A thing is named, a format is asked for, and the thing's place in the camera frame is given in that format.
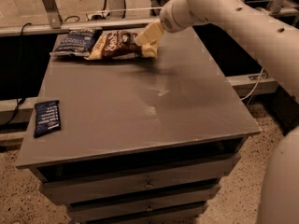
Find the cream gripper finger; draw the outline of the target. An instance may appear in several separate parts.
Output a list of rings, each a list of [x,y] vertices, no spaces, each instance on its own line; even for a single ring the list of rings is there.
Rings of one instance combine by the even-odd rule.
[[[141,54],[144,58],[154,58],[158,57],[158,47],[159,41],[153,40],[150,43],[146,43],[141,46]]]
[[[135,42],[137,45],[144,45],[146,43],[149,43],[151,41],[148,41],[147,38],[147,26],[145,29],[135,38]]]

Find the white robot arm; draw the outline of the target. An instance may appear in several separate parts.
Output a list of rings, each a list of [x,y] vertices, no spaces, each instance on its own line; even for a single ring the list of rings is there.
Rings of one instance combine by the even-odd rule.
[[[299,30],[242,0],[170,0],[137,36],[138,45],[211,23],[225,31],[293,99],[299,99]],[[257,224],[299,224],[299,127],[279,142],[266,169]]]

